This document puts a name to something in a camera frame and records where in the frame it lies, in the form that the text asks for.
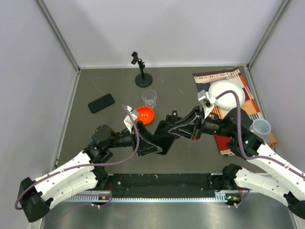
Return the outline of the black phone stand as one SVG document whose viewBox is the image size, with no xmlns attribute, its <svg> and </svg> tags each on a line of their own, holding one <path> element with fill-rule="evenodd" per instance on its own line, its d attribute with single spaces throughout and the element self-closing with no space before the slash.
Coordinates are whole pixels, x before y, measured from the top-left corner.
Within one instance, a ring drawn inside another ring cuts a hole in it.
<svg viewBox="0 0 305 229">
<path fill-rule="evenodd" d="M 173 111 L 172 111 L 172 116 L 178 117 L 178 112 L 177 112 L 177 110 L 173 110 Z"/>
<path fill-rule="evenodd" d="M 142 88 L 150 86 L 153 83 L 153 78 L 149 73 L 144 72 L 145 62 L 138 57 L 137 52 L 133 52 L 131 64 L 135 65 L 136 63 L 138 63 L 141 72 L 135 77 L 136 85 Z"/>
</svg>

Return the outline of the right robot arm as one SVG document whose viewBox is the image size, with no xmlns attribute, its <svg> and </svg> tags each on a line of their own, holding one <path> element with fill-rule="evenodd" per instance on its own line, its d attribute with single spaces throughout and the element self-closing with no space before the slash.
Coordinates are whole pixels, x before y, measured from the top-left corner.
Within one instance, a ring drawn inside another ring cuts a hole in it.
<svg viewBox="0 0 305 229">
<path fill-rule="evenodd" d="M 201 134 L 229 137 L 227 146 L 249 163 L 270 175 L 257 175 L 243 167 L 229 165 L 223 170 L 223 185 L 232 189 L 243 187 L 269 196 L 300 218 L 305 217 L 305 174 L 279 156 L 262 138 L 250 131 L 252 120 L 241 108 L 234 108 L 224 119 L 205 115 L 203 108 L 195 107 L 185 118 L 174 123 L 169 133 L 198 140 Z"/>
</svg>

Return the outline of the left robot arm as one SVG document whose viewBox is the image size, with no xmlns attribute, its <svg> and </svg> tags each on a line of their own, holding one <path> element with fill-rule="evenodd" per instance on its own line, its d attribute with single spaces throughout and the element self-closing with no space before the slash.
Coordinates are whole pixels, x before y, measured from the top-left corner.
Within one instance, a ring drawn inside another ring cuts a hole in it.
<svg viewBox="0 0 305 229">
<path fill-rule="evenodd" d="M 35 179 L 29 177 L 20 183 L 15 203 L 28 222 L 32 223 L 49 213 L 62 201 L 88 189 L 103 189 L 108 184 L 106 166 L 110 166 L 111 148 L 132 147 L 132 155 L 149 155 L 165 152 L 142 122 L 132 124 L 121 132 L 108 125 L 95 130 L 92 141 L 70 161 Z"/>
</svg>

